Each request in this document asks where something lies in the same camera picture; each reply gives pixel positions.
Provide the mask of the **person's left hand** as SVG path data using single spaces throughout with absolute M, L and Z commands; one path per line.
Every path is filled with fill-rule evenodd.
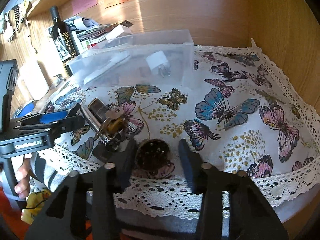
M 18 194 L 20 199 L 24 199 L 29 196 L 30 193 L 30 159 L 32 154 L 28 153 L 24 156 L 22 165 L 16 171 L 17 185 L 15 186 L 15 192 Z

